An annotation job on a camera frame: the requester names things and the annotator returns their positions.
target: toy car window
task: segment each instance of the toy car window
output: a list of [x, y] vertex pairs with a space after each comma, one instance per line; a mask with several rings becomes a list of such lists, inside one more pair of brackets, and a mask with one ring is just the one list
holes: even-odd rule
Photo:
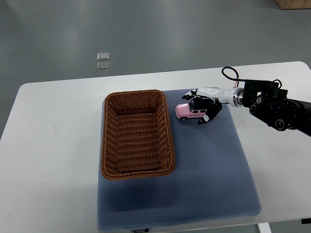
[[192, 112], [192, 110], [193, 110], [193, 103], [192, 103], [192, 101], [189, 102], [189, 110], [190, 110], [190, 112]]

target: gray floor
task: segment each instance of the gray floor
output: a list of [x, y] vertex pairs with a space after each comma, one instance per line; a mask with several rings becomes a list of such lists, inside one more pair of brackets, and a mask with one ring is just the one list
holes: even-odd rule
[[[311, 67], [310, 38], [311, 9], [280, 10], [274, 0], [0, 0], [0, 135], [24, 83], [290, 61]], [[110, 52], [109, 71], [96, 71], [101, 51]], [[299, 220], [271, 229], [311, 232]]]

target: white table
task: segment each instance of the white table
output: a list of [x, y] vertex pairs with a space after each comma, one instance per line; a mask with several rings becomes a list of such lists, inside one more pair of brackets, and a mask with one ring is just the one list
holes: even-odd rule
[[[236, 69], [242, 79], [280, 79], [282, 88], [289, 90], [288, 98], [311, 102], [311, 71], [302, 62]], [[231, 89], [233, 85], [222, 76], [221, 68], [23, 85], [0, 141], [0, 232], [98, 232], [101, 114], [109, 93], [205, 86]], [[230, 107], [230, 111], [261, 213], [152, 232], [311, 217], [311, 138], [299, 131], [277, 132], [246, 108]]]

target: white robotic hand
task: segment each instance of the white robotic hand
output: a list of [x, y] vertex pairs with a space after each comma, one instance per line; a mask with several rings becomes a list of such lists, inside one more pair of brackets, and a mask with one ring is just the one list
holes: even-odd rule
[[223, 103], [229, 103], [234, 107], [242, 106], [243, 89], [234, 87], [229, 91], [221, 90], [216, 87], [198, 88], [186, 93], [182, 98], [186, 100], [197, 98], [209, 98], [214, 103], [207, 108], [205, 115], [198, 121], [198, 124], [204, 124], [213, 120], [222, 109]]
[[218, 99], [220, 103], [229, 103], [234, 107], [242, 106], [243, 89], [234, 87], [231, 90], [225, 91], [216, 87], [205, 87], [194, 89], [186, 93], [182, 98], [190, 100], [192, 98], [209, 98], [214, 100]]

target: pink toy car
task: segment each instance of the pink toy car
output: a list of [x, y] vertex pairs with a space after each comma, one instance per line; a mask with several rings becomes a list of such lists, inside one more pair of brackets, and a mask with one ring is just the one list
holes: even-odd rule
[[211, 99], [190, 100], [188, 103], [176, 106], [176, 116], [182, 121], [188, 118], [201, 118], [213, 103], [214, 101]]

